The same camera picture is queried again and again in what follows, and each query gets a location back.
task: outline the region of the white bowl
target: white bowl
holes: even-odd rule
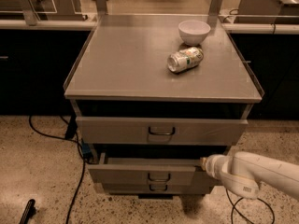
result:
[[[188,20],[178,25],[180,38],[189,46],[201,44],[210,30],[211,27],[203,21]]]

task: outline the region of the terrazzo floor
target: terrazzo floor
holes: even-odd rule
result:
[[[64,137],[66,124],[59,117],[33,117],[43,133]],[[229,154],[246,150],[299,164],[299,121],[250,120]],[[34,132],[28,117],[0,117],[0,223],[19,223],[30,199],[36,200],[33,223],[65,223],[80,179],[82,161],[76,144]],[[238,200],[230,194],[233,201]],[[299,223],[299,202],[262,183],[259,198],[271,205],[275,223]],[[272,223],[264,203],[243,200],[238,209],[253,223]],[[138,199],[135,195],[109,195],[93,186],[86,170],[69,223],[231,223],[225,189],[202,196]],[[247,223],[234,212],[234,223]]]

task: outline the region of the drawer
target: drawer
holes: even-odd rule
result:
[[[108,193],[206,194],[217,180],[198,166],[198,160],[110,158],[88,165],[94,183]]]
[[[77,117],[86,143],[231,145],[244,132],[244,119],[151,119]]]

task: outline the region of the silver can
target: silver can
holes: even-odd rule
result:
[[[192,47],[182,49],[171,54],[167,59],[170,71],[180,73],[197,66],[204,59],[204,53],[200,48]]]

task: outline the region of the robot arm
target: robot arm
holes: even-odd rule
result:
[[[238,196],[256,199],[263,181],[299,201],[298,165],[248,152],[237,152],[233,157],[212,155],[202,158],[200,164]]]

